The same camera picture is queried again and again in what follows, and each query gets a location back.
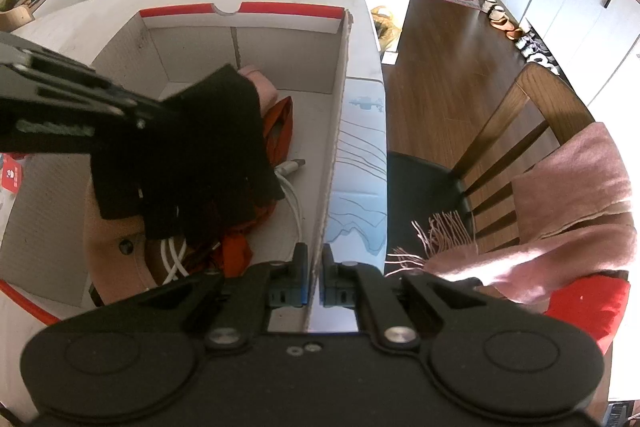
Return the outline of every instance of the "plastic bag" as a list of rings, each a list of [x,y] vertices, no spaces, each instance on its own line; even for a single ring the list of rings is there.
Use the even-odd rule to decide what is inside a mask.
[[[393,13],[386,6],[376,6],[371,10],[371,16],[378,34],[380,51],[384,53],[400,37],[402,30],[396,25]]]

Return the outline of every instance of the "wooden floor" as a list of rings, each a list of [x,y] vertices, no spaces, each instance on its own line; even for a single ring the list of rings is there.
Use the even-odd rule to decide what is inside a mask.
[[[383,67],[389,149],[451,168],[524,64],[513,43],[484,13],[441,0],[411,0],[398,61]],[[477,178],[540,121],[542,115],[529,102],[465,181]],[[557,146],[547,130],[513,166],[474,194],[472,203],[493,194]],[[476,217],[476,228],[510,210],[513,200]],[[513,237],[516,225],[479,243],[489,250]]]

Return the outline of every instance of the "wooden chair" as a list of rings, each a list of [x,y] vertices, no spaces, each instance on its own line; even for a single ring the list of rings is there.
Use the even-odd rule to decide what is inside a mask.
[[[466,186],[463,178],[479,159],[507,130],[529,100],[538,108],[544,120]],[[512,194],[507,183],[476,205],[469,197],[493,180],[548,129],[551,128],[562,145],[592,123],[593,117],[576,94],[558,76],[538,64],[528,64],[518,74],[506,95],[452,169],[420,158],[390,152],[387,159],[388,249],[404,248],[422,252],[422,244],[411,225],[412,220],[426,227],[428,218],[437,212],[457,210],[469,235],[481,239],[516,223],[515,210],[477,229],[474,220],[508,199]],[[513,237],[497,248],[517,245]]]

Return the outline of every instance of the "slipper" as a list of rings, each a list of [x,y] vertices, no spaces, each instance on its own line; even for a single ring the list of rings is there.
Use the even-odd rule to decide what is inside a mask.
[[[491,26],[493,26],[494,28],[498,28],[503,32],[512,32],[514,31],[514,29],[516,29],[516,26],[514,26],[513,23],[507,17],[505,17],[504,20],[491,21]]]
[[[503,19],[507,16],[507,14],[504,12],[504,8],[500,5],[495,5],[491,11],[488,13],[489,15],[489,19],[491,19],[492,21],[499,21],[500,19]]]
[[[523,31],[522,28],[516,28],[512,32],[507,32],[507,38],[510,41],[517,40],[517,39],[521,38],[521,36],[523,36],[523,35],[524,35],[524,31]]]

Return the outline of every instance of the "white cable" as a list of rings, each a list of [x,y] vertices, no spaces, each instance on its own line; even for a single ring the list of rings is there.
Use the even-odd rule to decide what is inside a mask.
[[[174,243],[174,238],[170,237],[169,238],[169,251],[171,252],[171,257],[174,258],[174,268],[178,267],[178,270],[180,270],[180,273],[182,275],[184,275],[185,277],[189,276],[189,272],[187,272],[187,270],[184,269],[184,266],[182,266],[182,263],[180,261],[182,261],[182,258],[184,257],[184,253],[187,251],[187,240],[185,239],[182,242],[182,246],[180,247],[180,255],[178,256],[177,253],[175,253],[175,243]]]
[[[187,270],[184,269],[184,266],[182,266],[182,263],[181,263],[182,258],[184,257],[184,254],[187,251],[187,240],[185,239],[182,242],[182,247],[180,248],[180,254],[176,255],[174,238],[173,237],[169,238],[169,250],[171,251],[172,258],[174,259],[173,267],[169,266],[169,262],[166,259],[166,243],[167,243],[166,239],[163,239],[160,242],[160,257],[162,257],[162,264],[164,264],[164,269],[167,271],[167,276],[165,277],[164,281],[162,281],[162,284],[167,284],[168,282],[177,280],[178,277],[176,276],[175,273],[179,269],[181,274],[183,275],[185,275],[185,273],[186,275],[189,274]]]
[[[287,203],[289,203],[293,217],[296,220],[296,243],[300,243],[302,242],[302,207],[300,205],[300,200],[298,199],[295,188],[293,188],[293,185],[291,185],[289,180],[277,172],[276,177],[278,178],[278,181],[280,181],[284,197],[287,200]]]

